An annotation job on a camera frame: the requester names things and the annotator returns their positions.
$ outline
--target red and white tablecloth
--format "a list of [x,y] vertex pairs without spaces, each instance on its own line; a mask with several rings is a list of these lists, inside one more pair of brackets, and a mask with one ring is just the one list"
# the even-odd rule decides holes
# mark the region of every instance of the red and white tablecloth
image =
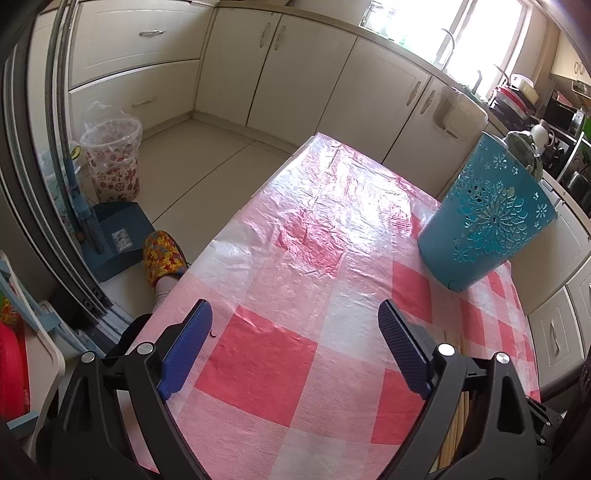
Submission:
[[[378,329],[385,299],[436,341],[459,338],[465,355],[508,353],[539,398],[509,263],[456,294],[421,262],[417,237],[437,205],[319,134],[211,241],[134,345],[155,341],[198,299],[212,305],[216,337],[168,405],[214,480],[381,473],[423,404]],[[137,425],[130,437],[155,469]]]

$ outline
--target drawer handle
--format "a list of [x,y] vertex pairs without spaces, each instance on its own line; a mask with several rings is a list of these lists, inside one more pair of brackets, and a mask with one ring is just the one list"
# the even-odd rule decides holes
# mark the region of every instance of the drawer handle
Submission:
[[554,356],[558,356],[560,353],[560,345],[558,344],[557,336],[556,336],[556,328],[554,327],[554,320],[550,320],[550,334],[552,335],[552,340],[554,340],[554,346],[556,347],[556,351],[554,352]]
[[156,35],[162,35],[166,30],[148,30],[147,32],[139,32],[140,37],[155,37]]
[[410,102],[412,102],[414,100],[414,98],[417,96],[418,88],[420,86],[421,86],[421,82],[418,81],[417,84],[414,86],[413,91],[410,92],[410,96],[408,97],[407,106],[409,106]]
[[155,95],[152,98],[148,98],[147,100],[144,100],[143,102],[132,103],[131,106],[136,107],[136,106],[140,106],[140,105],[145,105],[146,103],[152,103],[154,100],[156,100]]
[[267,26],[265,27],[265,30],[262,31],[262,34],[261,34],[261,43],[259,44],[259,48],[263,48],[263,46],[265,45],[265,37],[269,33],[269,29],[270,28],[271,28],[271,22],[269,22],[267,24]]
[[421,108],[421,115],[427,111],[427,108],[429,108],[429,105],[431,105],[431,102],[433,101],[434,96],[435,96],[435,90],[431,90],[431,93],[429,94],[429,98],[427,98],[425,105],[423,105],[423,108]]
[[277,51],[279,49],[279,41],[281,40],[281,37],[283,36],[283,32],[285,31],[286,28],[287,28],[287,26],[283,25],[281,27],[281,29],[279,30],[279,33],[277,34],[277,38],[275,39],[275,51]]

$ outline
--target teal plastic basket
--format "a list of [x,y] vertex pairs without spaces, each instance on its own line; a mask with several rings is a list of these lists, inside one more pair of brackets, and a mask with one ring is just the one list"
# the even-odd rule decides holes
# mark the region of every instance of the teal plastic basket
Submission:
[[436,279],[462,291],[515,255],[556,216],[533,176],[483,133],[420,233],[418,248]]

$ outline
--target metal bolt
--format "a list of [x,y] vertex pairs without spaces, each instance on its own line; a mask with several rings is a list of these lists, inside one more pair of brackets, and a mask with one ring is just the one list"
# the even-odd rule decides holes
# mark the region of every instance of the metal bolt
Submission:
[[83,364],[89,364],[90,362],[92,362],[95,359],[95,354],[94,352],[86,352],[82,355],[82,363]]
[[142,343],[138,347],[138,353],[140,355],[148,355],[149,353],[152,353],[153,350],[154,350],[154,345],[152,345],[151,343],[148,343],[148,342]]
[[439,353],[443,356],[452,356],[454,353],[456,353],[456,349],[449,343],[442,343],[437,347],[437,350],[439,350]]
[[506,353],[498,353],[496,354],[496,361],[499,362],[500,364],[508,364],[509,363],[509,355],[507,355]]

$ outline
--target yellow and orange slipper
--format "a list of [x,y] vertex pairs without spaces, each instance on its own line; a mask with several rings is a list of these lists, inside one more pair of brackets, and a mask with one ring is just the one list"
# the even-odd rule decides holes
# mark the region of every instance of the yellow and orange slipper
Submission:
[[144,242],[144,266],[152,288],[166,275],[181,276],[187,271],[185,259],[178,243],[168,233],[156,230]]

